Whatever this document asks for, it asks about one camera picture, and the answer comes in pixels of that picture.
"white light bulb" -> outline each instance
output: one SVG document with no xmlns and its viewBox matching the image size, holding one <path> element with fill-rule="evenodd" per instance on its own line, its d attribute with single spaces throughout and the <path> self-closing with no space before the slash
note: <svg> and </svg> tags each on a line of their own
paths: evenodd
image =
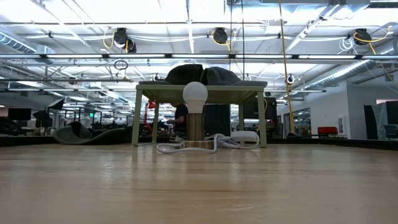
<svg viewBox="0 0 398 224">
<path fill-rule="evenodd" d="M 207 89 L 204 84 L 200 82 L 188 83 L 182 93 L 182 97 L 188 106 L 189 113 L 202 113 L 207 96 Z"/>
</svg>

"person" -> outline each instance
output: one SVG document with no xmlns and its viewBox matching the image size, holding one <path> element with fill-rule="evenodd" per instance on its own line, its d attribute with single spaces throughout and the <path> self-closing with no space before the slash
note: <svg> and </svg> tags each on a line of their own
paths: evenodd
<svg viewBox="0 0 398 224">
<path fill-rule="evenodd" d="M 183 103 L 172 103 L 175 107 L 174 120 L 167 121 L 167 124 L 174 124 L 174 132 L 187 132 L 188 108 Z"/>
</svg>

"white cable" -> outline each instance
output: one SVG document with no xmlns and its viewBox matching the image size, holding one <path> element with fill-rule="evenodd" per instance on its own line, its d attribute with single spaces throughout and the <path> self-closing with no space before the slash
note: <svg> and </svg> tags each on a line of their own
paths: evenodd
<svg viewBox="0 0 398 224">
<path fill-rule="evenodd" d="M 164 146 L 172 146 L 172 147 L 184 147 L 184 143 L 178 143 L 178 144 L 168 144 L 168 143 L 162 143 L 158 144 L 156 146 L 157 150 L 161 153 L 164 154 L 170 154 L 170 153 L 175 153 L 175 152 L 208 152 L 208 153 L 215 153 L 217 151 L 217 146 L 218 144 L 224 146 L 224 147 L 230 147 L 233 149 L 252 149 L 257 147 L 260 144 L 260 138 L 259 136 L 256 136 L 256 143 L 253 146 L 248 146 L 248 147 L 242 147 L 240 144 L 234 142 L 231 140 L 230 137 L 227 137 L 223 134 L 216 134 L 214 135 L 214 140 L 213 140 L 213 149 L 203 149 L 203 148 L 197 148 L 197 147 L 187 147 L 183 149 L 172 149 L 172 150 L 166 150 L 163 147 Z"/>
</svg>

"wooden table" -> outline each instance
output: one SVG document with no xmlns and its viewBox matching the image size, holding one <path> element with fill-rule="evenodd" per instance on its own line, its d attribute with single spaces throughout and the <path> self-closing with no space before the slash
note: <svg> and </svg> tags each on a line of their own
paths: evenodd
<svg viewBox="0 0 398 224">
<path fill-rule="evenodd" d="M 142 96 L 155 101 L 155 118 L 152 133 L 152 142 L 157 140 L 157 125 L 159 118 L 160 103 L 184 103 L 182 91 L 185 85 L 137 85 L 136 86 L 136 107 L 134 108 L 134 125 L 132 129 L 132 145 L 138 146 L 139 122 L 141 113 Z M 239 129 L 244 129 L 243 103 L 256 96 L 259 111 L 264 111 L 264 87 L 263 86 L 206 86 L 208 99 L 206 103 L 237 104 L 239 105 Z M 260 126 L 260 147 L 266 147 L 266 118 L 263 113 L 259 113 Z"/>
</svg>

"table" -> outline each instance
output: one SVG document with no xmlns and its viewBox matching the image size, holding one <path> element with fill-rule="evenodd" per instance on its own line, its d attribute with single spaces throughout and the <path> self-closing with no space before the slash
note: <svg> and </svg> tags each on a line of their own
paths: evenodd
<svg viewBox="0 0 398 224">
<path fill-rule="evenodd" d="M 159 119 L 160 103 L 184 103 L 182 91 L 185 85 L 137 85 L 136 106 L 134 108 L 134 125 L 132 129 L 132 145 L 138 146 L 139 122 L 141 114 L 142 96 L 155 102 L 155 118 L 152 133 L 152 142 L 157 140 L 157 126 Z M 243 103 L 257 95 L 259 111 L 264 111 L 264 87 L 263 86 L 206 86 L 208 99 L 206 103 L 238 104 L 239 105 L 239 129 L 244 129 Z M 259 113 L 260 147 L 266 147 L 266 118 Z"/>
</svg>

